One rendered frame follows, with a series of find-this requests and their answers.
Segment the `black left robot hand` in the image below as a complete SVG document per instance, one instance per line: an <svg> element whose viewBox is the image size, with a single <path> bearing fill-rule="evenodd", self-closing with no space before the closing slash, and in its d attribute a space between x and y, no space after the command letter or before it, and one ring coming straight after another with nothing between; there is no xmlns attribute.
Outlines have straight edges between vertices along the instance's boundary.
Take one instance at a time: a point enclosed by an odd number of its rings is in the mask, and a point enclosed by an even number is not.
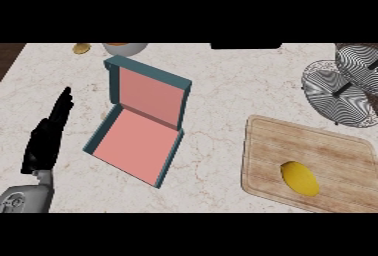
<svg viewBox="0 0 378 256"><path fill-rule="evenodd" d="M58 97L49 117L42 119L32 131L21 167L23 174L32 174L36 170L54 169L73 106L72 88L67 87Z"/></svg>

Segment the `yellow can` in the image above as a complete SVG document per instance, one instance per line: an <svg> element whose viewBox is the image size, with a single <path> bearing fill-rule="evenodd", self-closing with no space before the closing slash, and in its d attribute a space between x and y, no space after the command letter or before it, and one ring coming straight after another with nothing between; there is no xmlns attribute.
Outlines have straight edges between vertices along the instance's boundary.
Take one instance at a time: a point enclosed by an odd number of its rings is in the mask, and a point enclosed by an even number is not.
<svg viewBox="0 0 378 256"><path fill-rule="evenodd" d="M305 196L320 194L320 184L311 169L299 162L290 161L281 165L281 174L289 187Z"/></svg>

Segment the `wooden cutting board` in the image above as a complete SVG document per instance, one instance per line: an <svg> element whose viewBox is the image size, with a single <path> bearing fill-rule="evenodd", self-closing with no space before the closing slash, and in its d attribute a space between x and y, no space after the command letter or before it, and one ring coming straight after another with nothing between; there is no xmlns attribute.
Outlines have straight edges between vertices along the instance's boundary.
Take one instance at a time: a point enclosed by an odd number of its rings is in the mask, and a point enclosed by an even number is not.
<svg viewBox="0 0 378 256"><path fill-rule="evenodd" d="M297 161L321 187L294 192L281 165ZM378 212L378 158L373 144L354 136L253 115L247 121L243 189L314 212Z"/></svg>

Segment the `open teal and pink box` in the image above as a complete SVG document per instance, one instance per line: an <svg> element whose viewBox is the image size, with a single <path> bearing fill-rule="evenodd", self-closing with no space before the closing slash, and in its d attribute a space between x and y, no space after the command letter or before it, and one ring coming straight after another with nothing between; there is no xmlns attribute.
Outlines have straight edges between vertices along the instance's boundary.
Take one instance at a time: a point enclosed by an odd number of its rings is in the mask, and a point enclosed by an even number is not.
<svg viewBox="0 0 378 256"><path fill-rule="evenodd" d="M160 187L185 134L193 81L123 56L104 64L114 107L83 151Z"/></svg>

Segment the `small yellow-brown food item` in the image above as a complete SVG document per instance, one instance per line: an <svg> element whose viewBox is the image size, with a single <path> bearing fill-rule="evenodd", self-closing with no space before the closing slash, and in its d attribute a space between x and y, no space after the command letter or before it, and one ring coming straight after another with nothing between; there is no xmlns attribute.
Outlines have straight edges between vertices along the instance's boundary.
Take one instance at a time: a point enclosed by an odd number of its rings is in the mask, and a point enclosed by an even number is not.
<svg viewBox="0 0 378 256"><path fill-rule="evenodd" d="M91 44L89 43L77 43L73 47L73 52L76 54L85 54L91 50Z"/></svg>

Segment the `pale grey bowl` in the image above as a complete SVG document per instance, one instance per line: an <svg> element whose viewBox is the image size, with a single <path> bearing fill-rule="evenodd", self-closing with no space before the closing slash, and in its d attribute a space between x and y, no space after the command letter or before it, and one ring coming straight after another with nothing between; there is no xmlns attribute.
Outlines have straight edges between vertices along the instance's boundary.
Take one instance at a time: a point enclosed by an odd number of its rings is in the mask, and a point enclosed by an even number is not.
<svg viewBox="0 0 378 256"><path fill-rule="evenodd" d="M104 47L111 55L122 55L125 57L137 55L147 48L147 46L147 43L128 43L120 45L110 43L104 44Z"/></svg>

